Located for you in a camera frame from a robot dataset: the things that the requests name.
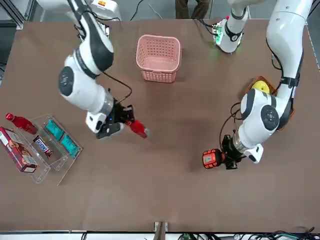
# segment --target yellow object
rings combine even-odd
[[[99,1],[98,4],[101,5],[101,6],[105,6],[106,2],[105,1]]]
[[[252,89],[258,89],[262,92],[270,94],[269,86],[264,81],[257,81],[255,84],[253,84]]]

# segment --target teal package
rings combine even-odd
[[[52,133],[52,135],[57,139],[58,141],[61,139],[62,135],[65,133],[58,125],[52,120],[49,119],[48,124],[45,126],[46,129]]]
[[[74,144],[74,142],[70,139],[70,137],[67,134],[63,136],[61,144],[69,152],[71,157],[74,158],[77,155],[79,148]]]

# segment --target red box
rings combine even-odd
[[[20,172],[33,173],[37,162],[14,131],[0,127],[0,142]]]

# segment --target clear plastic tray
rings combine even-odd
[[[46,129],[46,125],[49,120],[54,121],[59,128],[64,130],[64,134],[67,134],[73,143],[77,145],[78,151],[74,157],[70,156],[65,147],[60,143],[59,139],[56,139],[51,132]],[[14,131],[19,135],[26,148],[32,154],[34,160],[38,164],[38,167],[33,173],[30,173],[31,178],[37,183],[45,182],[54,183],[59,185],[67,172],[79,156],[82,151],[82,147],[70,136],[70,134],[61,126],[61,124],[51,115],[43,115],[31,120],[31,122],[38,128],[35,135],[25,132],[19,128]],[[34,139],[39,136],[43,142],[52,150],[52,155],[48,157],[42,149],[38,146]]]

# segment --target red cap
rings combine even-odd
[[[15,119],[15,115],[13,115],[12,113],[8,112],[6,115],[5,115],[5,118],[9,121],[12,121],[13,119]]]

